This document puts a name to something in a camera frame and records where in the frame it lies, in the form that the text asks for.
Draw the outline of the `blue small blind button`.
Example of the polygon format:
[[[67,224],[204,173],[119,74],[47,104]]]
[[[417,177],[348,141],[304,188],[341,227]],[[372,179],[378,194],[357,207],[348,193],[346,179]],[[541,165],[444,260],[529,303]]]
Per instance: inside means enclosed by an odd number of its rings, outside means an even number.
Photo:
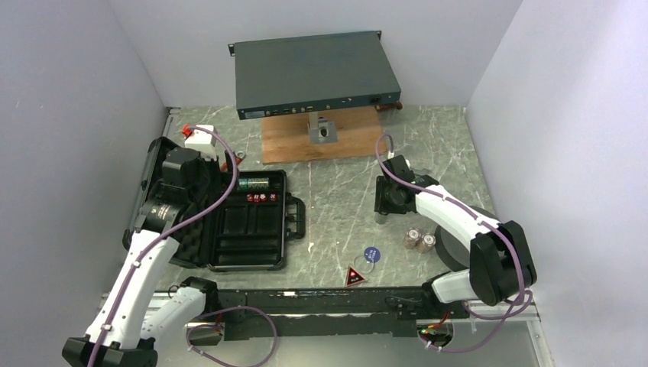
[[[364,250],[363,256],[366,262],[375,264],[381,259],[381,252],[378,248],[370,246]]]

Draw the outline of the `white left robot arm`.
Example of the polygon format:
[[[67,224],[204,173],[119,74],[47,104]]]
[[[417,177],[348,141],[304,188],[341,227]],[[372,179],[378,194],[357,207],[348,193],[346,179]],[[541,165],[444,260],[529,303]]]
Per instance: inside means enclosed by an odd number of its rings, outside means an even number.
[[[221,307],[214,281],[189,277],[170,302],[147,319],[164,266],[180,247],[180,224],[205,216],[209,169],[198,151],[174,148],[161,178],[140,208],[126,261],[99,314],[82,337],[62,350],[71,366],[155,366],[164,337],[193,318],[213,319]]]

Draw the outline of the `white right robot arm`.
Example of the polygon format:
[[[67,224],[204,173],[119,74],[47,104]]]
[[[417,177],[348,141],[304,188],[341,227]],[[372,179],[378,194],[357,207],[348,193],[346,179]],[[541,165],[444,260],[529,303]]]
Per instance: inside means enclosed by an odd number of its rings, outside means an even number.
[[[440,317],[451,303],[479,300],[489,306],[523,295],[537,281],[537,273],[522,226],[500,222],[454,197],[437,180],[416,175],[407,160],[395,156],[378,161],[375,212],[381,215],[416,213],[432,220],[466,249],[468,267],[426,282],[429,291],[421,307]]]

